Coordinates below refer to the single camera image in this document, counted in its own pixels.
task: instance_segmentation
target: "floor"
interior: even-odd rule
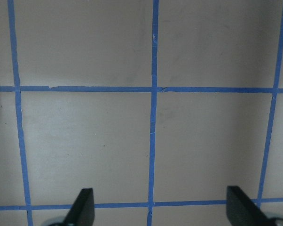
[[[283,0],[0,0],[0,226],[283,217]]]

